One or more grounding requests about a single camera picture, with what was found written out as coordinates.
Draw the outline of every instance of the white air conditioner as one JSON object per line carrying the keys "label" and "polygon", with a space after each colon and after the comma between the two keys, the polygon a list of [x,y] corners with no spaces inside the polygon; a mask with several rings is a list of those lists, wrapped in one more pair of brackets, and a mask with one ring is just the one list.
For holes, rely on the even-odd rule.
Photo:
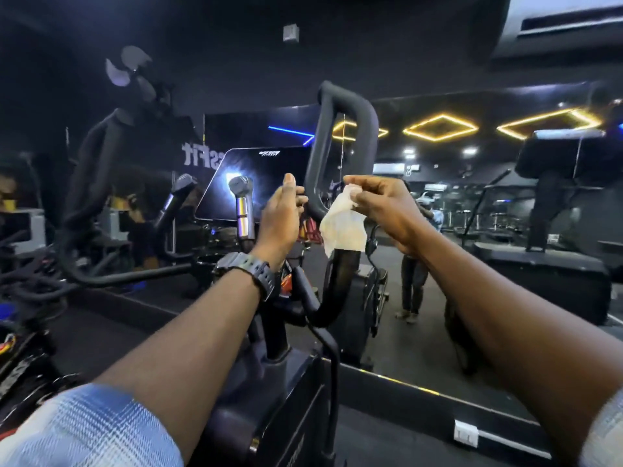
{"label": "white air conditioner", "polygon": [[510,0],[494,58],[623,45],[623,0]]}

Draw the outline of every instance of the black display screen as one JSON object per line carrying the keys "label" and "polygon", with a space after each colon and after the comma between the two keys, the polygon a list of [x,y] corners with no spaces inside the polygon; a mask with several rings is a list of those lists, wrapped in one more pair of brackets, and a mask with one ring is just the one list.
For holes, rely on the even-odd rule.
{"label": "black display screen", "polygon": [[302,185],[311,148],[230,149],[221,161],[212,181],[195,211],[195,218],[211,221],[235,221],[236,199],[229,181],[238,175],[253,180],[253,218],[259,222],[270,197],[291,173]]}

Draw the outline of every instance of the blue object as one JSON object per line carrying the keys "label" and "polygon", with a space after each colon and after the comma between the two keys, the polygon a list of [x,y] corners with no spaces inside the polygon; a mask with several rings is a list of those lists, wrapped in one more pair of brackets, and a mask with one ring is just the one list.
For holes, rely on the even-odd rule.
{"label": "blue object", "polygon": [[9,319],[15,313],[15,304],[0,303],[0,320]]}
{"label": "blue object", "polygon": [[283,127],[276,127],[276,126],[269,126],[269,129],[272,129],[273,131],[281,131],[282,133],[297,134],[298,136],[305,136],[307,140],[303,143],[304,146],[309,144],[314,139],[313,134],[303,133],[301,131],[294,131],[293,129],[285,129]]}

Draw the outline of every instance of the brand logo on screen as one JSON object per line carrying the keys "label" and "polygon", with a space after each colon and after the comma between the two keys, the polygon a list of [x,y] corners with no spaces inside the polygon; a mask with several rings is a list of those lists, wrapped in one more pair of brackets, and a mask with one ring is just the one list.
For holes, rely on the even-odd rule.
{"label": "brand logo on screen", "polygon": [[223,152],[217,152],[210,150],[209,147],[202,144],[189,144],[188,142],[182,145],[182,150],[186,155],[184,158],[184,165],[192,165],[193,167],[200,167],[201,162],[206,169],[216,170],[219,168],[225,154]]}

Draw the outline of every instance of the person's right hand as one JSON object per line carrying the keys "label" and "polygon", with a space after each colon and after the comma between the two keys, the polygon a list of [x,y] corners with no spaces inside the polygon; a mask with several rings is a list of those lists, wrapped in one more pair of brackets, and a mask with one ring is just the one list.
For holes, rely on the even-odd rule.
{"label": "person's right hand", "polygon": [[418,231],[432,230],[402,180],[374,175],[346,175],[344,182],[359,185],[362,193],[352,197],[356,211],[378,223],[408,255],[417,254]]}

